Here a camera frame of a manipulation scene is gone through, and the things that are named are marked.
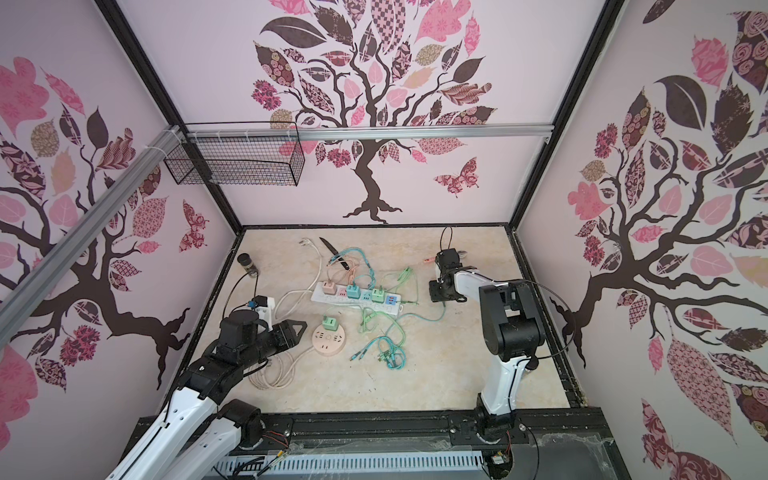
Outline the small green charger plug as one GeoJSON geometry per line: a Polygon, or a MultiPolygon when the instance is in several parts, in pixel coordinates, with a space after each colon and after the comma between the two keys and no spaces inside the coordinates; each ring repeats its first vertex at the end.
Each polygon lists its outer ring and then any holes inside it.
{"type": "Polygon", "coordinates": [[[336,332],[339,328],[339,323],[336,317],[324,316],[322,326],[326,331],[336,332]]]}

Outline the pink charger plug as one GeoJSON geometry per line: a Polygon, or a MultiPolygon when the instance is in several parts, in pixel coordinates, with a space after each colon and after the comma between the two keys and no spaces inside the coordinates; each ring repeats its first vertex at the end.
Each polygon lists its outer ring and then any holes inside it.
{"type": "Polygon", "coordinates": [[[322,291],[326,295],[335,295],[337,293],[337,285],[333,281],[325,281],[322,284],[322,291]]]}

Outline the teal charger plug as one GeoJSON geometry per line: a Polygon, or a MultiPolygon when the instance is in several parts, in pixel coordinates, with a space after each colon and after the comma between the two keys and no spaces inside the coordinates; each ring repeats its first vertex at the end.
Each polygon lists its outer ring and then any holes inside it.
{"type": "Polygon", "coordinates": [[[361,288],[356,284],[350,284],[346,286],[346,296],[353,300],[361,298],[361,288]]]}

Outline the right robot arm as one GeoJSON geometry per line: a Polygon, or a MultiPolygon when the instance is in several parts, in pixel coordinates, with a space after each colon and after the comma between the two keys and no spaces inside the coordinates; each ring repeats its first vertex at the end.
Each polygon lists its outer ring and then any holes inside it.
{"type": "Polygon", "coordinates": [[[465,266],[454,248],[435,256],[437,278],[429,282],[434,303],[474,300],[480,308],[485,346],[494,356],[476,406],[479,428],[513,423],[523,377],[538,368],[545,343],[542,311],[530,285],[521,279],[494,280],[465,266]]]}

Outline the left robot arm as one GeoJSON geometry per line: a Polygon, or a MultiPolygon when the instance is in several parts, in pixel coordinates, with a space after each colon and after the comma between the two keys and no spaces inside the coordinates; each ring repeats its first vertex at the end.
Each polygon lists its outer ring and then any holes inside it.
{"type": "Polygon", "coordinates": [[[259,408],[226,400],[270,357],[299,345],[305,321],[269,326],[256,310],[235,310],[218,338],[180,377],[154,422],[108,475],[110,479],[202,479],[237,447],[260,443],[259,408]]]}

